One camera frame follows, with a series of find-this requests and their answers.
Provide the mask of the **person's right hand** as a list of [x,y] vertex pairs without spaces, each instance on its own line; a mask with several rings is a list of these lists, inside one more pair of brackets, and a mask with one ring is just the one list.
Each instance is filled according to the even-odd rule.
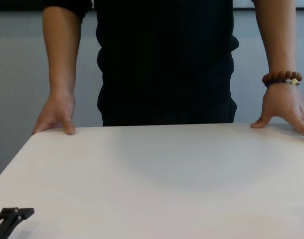
[[73,95],[50,93],[37,118],[32,135],[59,127],[63,128],[67,135],[75,134],[74,109],[75,97]]

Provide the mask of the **person's left hand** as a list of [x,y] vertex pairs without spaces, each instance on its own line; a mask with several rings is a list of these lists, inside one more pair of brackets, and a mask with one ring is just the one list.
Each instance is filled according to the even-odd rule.
[[280,117],[304,136],[304,101],[297,86],[273,84],[267,87],[262,111],[251,128],[264,128],[273,117]]

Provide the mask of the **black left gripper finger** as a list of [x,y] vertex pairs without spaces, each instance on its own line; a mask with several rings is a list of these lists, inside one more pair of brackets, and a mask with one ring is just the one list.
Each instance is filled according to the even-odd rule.
[[0,237],[8,237],[24,220],[34,214],[34,208],[3,208],[0,212]]

